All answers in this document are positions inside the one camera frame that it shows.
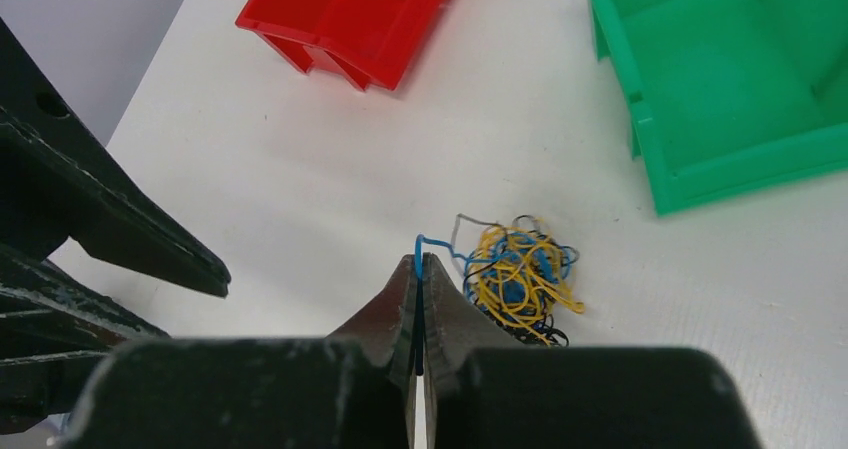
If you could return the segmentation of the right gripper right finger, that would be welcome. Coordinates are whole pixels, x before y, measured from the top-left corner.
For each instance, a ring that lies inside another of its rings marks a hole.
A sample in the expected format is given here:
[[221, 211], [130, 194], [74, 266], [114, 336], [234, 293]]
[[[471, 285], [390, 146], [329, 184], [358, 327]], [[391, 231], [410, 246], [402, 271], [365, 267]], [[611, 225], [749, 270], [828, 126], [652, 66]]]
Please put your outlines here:
[[432, 448], [757, 448], [728, 372], [679, 347], [525, 345], [421, 263]]

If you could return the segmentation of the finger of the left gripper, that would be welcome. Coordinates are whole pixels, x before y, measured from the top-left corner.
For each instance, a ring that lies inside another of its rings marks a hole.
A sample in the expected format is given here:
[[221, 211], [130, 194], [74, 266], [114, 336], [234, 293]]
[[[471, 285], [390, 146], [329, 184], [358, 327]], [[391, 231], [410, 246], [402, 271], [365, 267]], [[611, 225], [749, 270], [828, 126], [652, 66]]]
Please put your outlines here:
[[25, 432], [70, 412], [115, 346], [164, 334], [52, 263], [2, 246], [2, 432]]
[[1, 26], [1, 245], [98, 260], [224, 298], [223, 261], [148, 198]]

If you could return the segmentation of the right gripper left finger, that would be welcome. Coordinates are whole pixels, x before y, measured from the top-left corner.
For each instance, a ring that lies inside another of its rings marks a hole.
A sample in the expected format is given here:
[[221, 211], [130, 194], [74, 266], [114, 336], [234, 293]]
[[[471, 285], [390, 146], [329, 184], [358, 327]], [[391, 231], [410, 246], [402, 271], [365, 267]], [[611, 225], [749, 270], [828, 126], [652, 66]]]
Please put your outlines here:
[[120, 345], [89, 378], [64, 448], [410, 448], [415, 259], [325, 337]]

